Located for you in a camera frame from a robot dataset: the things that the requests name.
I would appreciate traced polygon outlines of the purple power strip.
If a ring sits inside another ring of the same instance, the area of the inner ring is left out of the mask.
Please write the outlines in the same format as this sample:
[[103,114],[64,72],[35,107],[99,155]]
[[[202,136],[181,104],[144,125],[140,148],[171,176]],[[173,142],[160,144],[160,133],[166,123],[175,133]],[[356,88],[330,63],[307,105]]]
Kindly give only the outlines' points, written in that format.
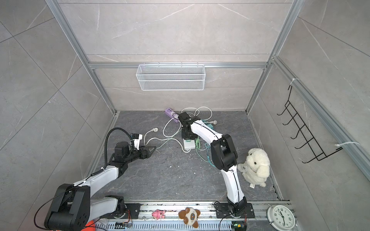
[[171,108],[167,108],[164,112],[175,123],[179,123],[178,114],[175,111],[173,111]]

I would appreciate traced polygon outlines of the white pastel power strip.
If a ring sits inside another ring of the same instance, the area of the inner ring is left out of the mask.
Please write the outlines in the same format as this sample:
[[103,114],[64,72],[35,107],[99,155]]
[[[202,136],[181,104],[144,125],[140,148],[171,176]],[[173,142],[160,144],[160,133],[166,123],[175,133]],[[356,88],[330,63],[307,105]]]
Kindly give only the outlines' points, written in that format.
[[183,150],[185,153],[189,153],[191,150],[196,149],[196,142],[194,140],[183,139],[183,142],[184,142]]

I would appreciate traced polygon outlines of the teal charger plug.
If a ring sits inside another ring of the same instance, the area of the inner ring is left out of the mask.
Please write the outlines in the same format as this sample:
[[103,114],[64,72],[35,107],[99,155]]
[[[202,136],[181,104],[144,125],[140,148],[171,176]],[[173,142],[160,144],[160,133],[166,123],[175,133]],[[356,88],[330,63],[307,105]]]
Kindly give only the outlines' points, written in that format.
[[209,127],[210,129],[214,130],[214,125],[217,124],[217,121],[216,120],[213,120],[213,121],[205,121],[204,124]]

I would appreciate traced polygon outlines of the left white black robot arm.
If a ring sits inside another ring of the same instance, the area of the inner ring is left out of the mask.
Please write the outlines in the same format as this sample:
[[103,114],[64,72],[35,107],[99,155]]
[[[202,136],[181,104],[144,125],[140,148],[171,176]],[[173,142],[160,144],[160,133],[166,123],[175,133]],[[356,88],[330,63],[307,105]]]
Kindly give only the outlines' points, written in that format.
[[[122,131],[129,141],[117,143],[114,153],[108,156],[108,140],[114,131]],[[44,231],[81,231],[90,221],[100,217],[131,218],[122,196],[108,195],[95,202],[91,201],[91,197],[121,177],[130,163],[152,156],[157,147],[141,145],[142,138],[141,134],[129,134],[123,128],[112,128],[104,140],[103,167],[78,182],[60,185],[55,196],[48,200],[51,205],[44,225],[38,225],[34,218],[35,227]]]

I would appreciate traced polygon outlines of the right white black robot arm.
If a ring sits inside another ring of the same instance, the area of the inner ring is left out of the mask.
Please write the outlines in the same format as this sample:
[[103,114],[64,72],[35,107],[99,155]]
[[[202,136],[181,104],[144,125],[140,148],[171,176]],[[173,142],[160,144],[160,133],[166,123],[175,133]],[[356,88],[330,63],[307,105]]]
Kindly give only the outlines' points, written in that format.
[[213,165],[221,171],[227,189],[230,214],[239,217],[247,206],[237,174],[238,154],[230,135],[222,135],[208,127],[197,116],[183,112],[177,116],[182,126],[182,138],[194,140],[198,137],[210,146]]

